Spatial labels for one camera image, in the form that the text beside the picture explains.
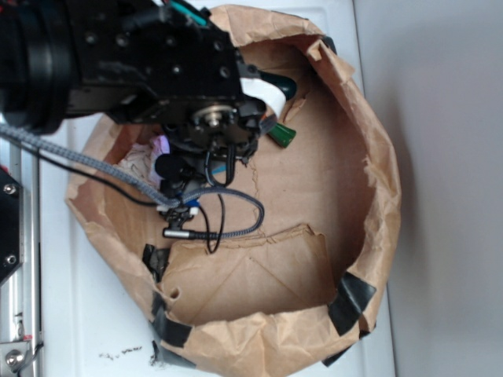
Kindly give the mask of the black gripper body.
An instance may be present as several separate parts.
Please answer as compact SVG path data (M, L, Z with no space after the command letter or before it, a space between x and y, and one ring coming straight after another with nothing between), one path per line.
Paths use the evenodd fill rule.
M209 16L183 1L71 2L71 115L157 123L192 152L252 156L269 105L244 87L261 76Z

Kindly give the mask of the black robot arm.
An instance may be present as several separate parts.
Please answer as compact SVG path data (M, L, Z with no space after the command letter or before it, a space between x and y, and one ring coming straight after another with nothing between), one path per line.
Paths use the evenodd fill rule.
M193 153L251 156L286 96L184 1L4 1L1 112L55 132L96 113L158 124Z

